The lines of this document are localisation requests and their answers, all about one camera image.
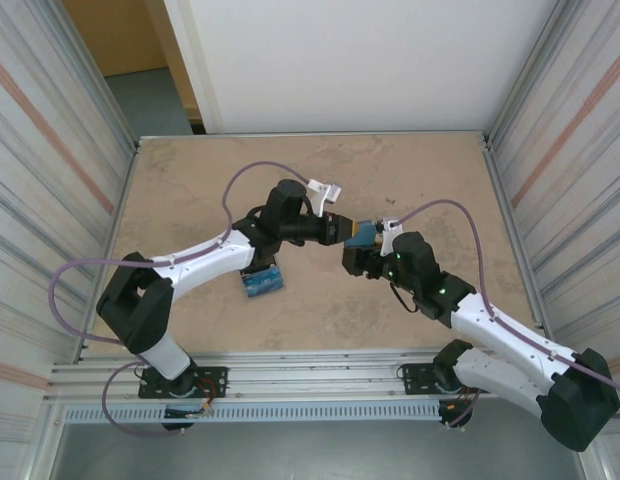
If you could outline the teal card holder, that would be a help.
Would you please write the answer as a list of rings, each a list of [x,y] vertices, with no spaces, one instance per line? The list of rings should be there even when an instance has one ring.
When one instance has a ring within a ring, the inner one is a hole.
[[[379,250],[377,223],[363,220],[353,224],[352,236],[344,242],[344,250]]]

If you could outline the blue card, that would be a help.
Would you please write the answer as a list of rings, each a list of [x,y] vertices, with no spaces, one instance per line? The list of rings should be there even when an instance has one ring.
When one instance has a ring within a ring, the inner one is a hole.
[[[271,266],[256,272],[242,272],[241,280],[248,298],[256,298],[284,287],[281,269]]]

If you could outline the translucent striped side panel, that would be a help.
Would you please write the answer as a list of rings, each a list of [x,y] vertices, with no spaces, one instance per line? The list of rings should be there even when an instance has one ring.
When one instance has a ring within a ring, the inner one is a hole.
[[[135,152],[61,0],[0,0],[0,442],[25,443],[69,362]]]
[[[620,383],[620,0],[589,0],[493,154],[555,340]]]

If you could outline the brown wooden door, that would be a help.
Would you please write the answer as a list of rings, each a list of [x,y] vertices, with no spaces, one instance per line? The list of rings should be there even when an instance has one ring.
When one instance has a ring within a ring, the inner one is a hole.
[[[61,0],[136,136],[203,135],[164,0]]]

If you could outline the aluminium table edge rail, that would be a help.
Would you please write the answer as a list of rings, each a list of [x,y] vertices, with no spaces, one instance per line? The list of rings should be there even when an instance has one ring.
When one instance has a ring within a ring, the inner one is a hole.
[[[131,184],[133,181],[140,148],[141,148],[141,139],[137,139],[135,141],[135,150],[131,158],[131,163],[129,165],[129,168],[127,170],[127,173],[126,173],[126,176],[123,182],[119,202],[113,214],[111,228],[110,228],[108,240],[107,240],[106,247],[105,247],[104,254],[103,254],[103,257],[106,259],[109,259],[113,256],[113,251],[116,245],[117,236],[118,236],[121,221],[124,215],[127,198],[129,196]],[[101,292],[103,291],[103,288],[106,282],[108,266],[98,265],[96,273],[97,273],[97,277],[93,285],[92,296],[88,304],[87,313],[83,320],[83,330],[85,333],[89,333],[89,334],[92,333],[94,329],[94,324],[96,322],[95,320],[96,304],[100,298]],[[73,358],[71,360],[72,364],[79,363],[82,360],[84,351],[90,346],[90,343],[91,343],[90,339],[86,339],[82,337],[80,337],[77,340],[77,344],[75,346],[74,353],[73,353]]]
[[[505,224],[505,230],[509,238],[512,252],[519,270],[523,288],[527,297],[529,309],[535,324],[535,328],[540,330],[550,340],[554,340],[554,332],[548,324],[547,310],[544,305],[540,289],[534,277],[531,262],[524,249],[522,237],[520,236],[514,217],[514,207],[512,206],[504,186],[504,182],[498,170],[496,158],[493,154],[492,146],[485,134],[479,135],[482,154],[486,167],[495,191],[497,203]]]
[[[342,137],[342,136],[396,136],[396,135],[421,135],[421,134],[471,134],[479,138],[483,138],[483,132],[480,130],[407,130],[407,131],[362,131],[362,132],[269,132],[269,133],[236,133],[236,134],[204,134],[204,135],[148,135],[141,136],[137,142],[141,144],[143,141],[149,140],[188,140],[188,139],[252,139],[252,138],[304,138],[304,137]]]

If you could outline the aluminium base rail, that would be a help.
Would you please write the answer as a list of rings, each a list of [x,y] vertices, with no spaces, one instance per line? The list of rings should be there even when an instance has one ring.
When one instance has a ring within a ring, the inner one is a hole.
[[[390,399],[404,394],[398,368],[426,363],[433,348],[212,352],[192,356],[200,366],[229,369],[227,401]],[[47,404],[89,404],[130,356],[94,355],[55,365],[44,392]]]

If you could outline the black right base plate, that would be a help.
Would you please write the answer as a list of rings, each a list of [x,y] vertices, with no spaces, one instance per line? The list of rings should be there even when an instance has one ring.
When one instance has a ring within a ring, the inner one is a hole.
[[[400,365],[396,377],[402,382],[406,395],[456,394],[460,386],[449,389],[442,386],[432,363],[407,363]]]

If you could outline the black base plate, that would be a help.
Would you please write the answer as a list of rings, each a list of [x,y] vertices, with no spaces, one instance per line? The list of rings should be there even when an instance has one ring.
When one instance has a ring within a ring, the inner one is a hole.
[[[155,368],[142,371],[138,397],[141,399],[224,398],[229,369],[191,365],[174,380],[165,379]]]
[[[407,363],[400,365],[396,377],[402,382],[406,395],[456,394],[460,386],[449,389],[442,386],[432,363]]]

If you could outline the white door frame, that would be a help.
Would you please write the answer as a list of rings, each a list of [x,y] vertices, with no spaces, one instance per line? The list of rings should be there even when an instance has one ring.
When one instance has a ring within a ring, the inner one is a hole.
[[[194,15],[194,0],[164,0],[198,110],[208,134],[226,128]]]

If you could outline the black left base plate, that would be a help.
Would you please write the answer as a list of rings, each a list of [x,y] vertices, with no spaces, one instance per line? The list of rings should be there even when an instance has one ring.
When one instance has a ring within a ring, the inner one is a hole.
[[[191,365],[174,380],[165,379],[155,368],[142,371],[138,397],[141,399],[224,398],[229,369]]]

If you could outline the aluminium frame post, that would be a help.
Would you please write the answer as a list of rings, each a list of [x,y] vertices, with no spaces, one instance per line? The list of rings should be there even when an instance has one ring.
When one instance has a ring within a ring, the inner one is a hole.
[[[548,20],[535,41],[491,128],[483,133],[483,143],[488,151],[493,151],[507,133],[535,82],[557,49],[557,45],[572,18],[588,3],[589,0],[556,0]]]

